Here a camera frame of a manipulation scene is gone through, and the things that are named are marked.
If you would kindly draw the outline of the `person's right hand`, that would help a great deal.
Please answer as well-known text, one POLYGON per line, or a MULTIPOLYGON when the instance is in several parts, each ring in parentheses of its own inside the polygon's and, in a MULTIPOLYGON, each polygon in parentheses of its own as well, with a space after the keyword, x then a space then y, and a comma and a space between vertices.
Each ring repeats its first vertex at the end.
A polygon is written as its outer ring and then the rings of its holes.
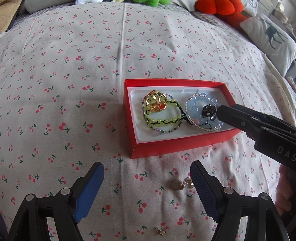
POLYGON ((293 190, 291 183, 288 180, 287 167, 284 165, 280 165, 279 173, 280 178, 276 188, 275 206, 279 215, 282 215, 285 211, 289 212, 292 208, 290 198, 293 196, 293 190))

